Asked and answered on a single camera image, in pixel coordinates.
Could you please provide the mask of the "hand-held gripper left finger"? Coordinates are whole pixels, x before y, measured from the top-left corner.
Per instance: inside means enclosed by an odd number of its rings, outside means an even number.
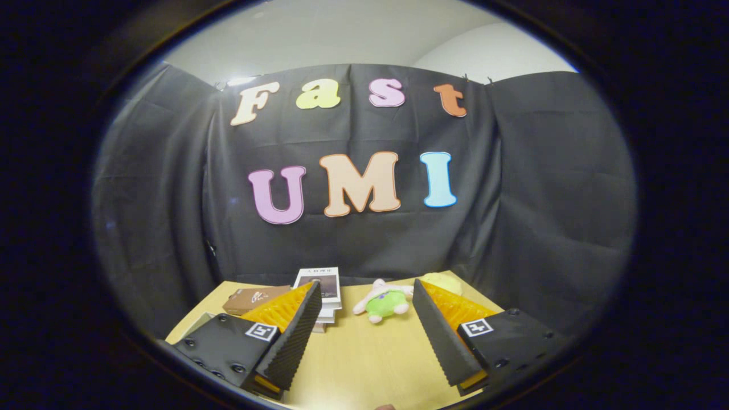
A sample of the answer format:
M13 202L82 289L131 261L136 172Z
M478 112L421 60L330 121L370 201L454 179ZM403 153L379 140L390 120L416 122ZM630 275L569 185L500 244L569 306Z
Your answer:
M240 317L217 314L174 347L230 384L281 400L322 307L321 284L309 282Z

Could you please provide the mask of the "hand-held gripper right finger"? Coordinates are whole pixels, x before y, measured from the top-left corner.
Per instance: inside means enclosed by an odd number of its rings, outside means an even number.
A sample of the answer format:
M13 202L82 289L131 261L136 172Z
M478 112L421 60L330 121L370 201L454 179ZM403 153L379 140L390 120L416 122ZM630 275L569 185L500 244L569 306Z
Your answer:
M419 278L412 303L448 384L460 395L510 384L564 344L559 332L521 309L496 312Z

